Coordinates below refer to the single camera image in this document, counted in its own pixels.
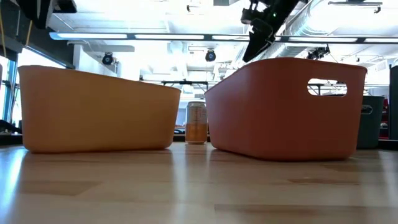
fluorescent light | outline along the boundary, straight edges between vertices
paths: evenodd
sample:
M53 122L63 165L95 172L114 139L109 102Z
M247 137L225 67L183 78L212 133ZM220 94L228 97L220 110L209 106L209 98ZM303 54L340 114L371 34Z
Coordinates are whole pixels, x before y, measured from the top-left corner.
M352 37L290 37L289 41L302 42L356 42Z
M176 39L176 40L185 40L185 39L191 39L191 40L203 40L205 38L204 35L187 35L187 34L172 34L172 35L167 35L167 34L136 34L135 35L137 39Z
M366 38L365 42L376 42L376 43L398 43L398 38Z
M363 7L363 6L381 6L383 5L383 2L328 2L328 5L332 6L357 6L357 7Z
M213 40L249 40L248 35L214 35Z
M58 33L62 39L126 39L127 34Z

red bin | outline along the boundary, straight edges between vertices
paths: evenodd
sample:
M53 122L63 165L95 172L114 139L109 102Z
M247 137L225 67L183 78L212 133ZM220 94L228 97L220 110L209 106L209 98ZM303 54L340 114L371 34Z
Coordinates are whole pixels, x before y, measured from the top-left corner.
M299 58L250 63L205 93L215 148L270 161L347 159L356 150L366 68ZM346 83L315 96L312 78Z

bin handle hole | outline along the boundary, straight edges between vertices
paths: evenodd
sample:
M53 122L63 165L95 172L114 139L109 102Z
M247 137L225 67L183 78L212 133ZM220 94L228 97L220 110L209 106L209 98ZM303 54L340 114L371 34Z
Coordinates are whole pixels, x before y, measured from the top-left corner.
M370 115L373 113L371 105L362 105L361 114Z
M307 90L315 96L343 97L347 94L347 84L338 80L311 78L308 81Z

can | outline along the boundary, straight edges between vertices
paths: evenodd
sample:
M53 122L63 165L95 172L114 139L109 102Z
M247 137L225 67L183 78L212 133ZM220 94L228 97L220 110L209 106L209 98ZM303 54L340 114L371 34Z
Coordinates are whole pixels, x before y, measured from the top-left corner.
M187 105L185 141L190 144L207 142L207 110L204 102L189 102Z

security camera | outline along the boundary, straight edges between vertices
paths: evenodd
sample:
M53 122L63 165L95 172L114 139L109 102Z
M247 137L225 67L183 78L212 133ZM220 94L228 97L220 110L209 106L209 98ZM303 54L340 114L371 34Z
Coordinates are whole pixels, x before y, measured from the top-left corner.
M113 54L112 54L112 52L105 53L105 56L102 58L102 63L104 65L111 65L113 63Z
M206 61L214 62L215 60L216 60L216 53L214 53L214 50L207 50Z
M328 54L330 54L329 47L317 47L315 50L308 51L307 59L319 60Z

